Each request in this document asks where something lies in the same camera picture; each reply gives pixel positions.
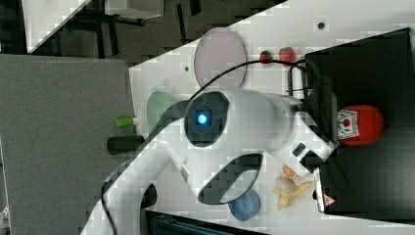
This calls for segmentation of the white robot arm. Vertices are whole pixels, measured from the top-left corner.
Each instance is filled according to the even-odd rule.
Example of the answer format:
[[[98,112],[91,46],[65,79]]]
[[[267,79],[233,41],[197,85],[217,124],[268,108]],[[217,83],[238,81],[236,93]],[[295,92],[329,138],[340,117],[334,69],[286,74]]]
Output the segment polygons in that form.
[[[335,149],[295,97],[209,90],[165,111],[133,158],[106,179],[79,235],[141,235],[144,195],[168,164],[200,203],[223,205],[250,190],[265,155],[308,176]]]

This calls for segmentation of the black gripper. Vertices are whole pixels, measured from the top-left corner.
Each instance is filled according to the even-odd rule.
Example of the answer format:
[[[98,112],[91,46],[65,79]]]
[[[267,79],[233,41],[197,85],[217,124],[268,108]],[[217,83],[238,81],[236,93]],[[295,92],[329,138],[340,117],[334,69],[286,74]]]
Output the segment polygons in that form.
[[[329,76],[323,75],[320,84],[317,84],[317,80],[314,80],[311,90],[305,98],[305,106],[322,133],[331,142],[337,144],[338,101],[333,89],[333,82]]]

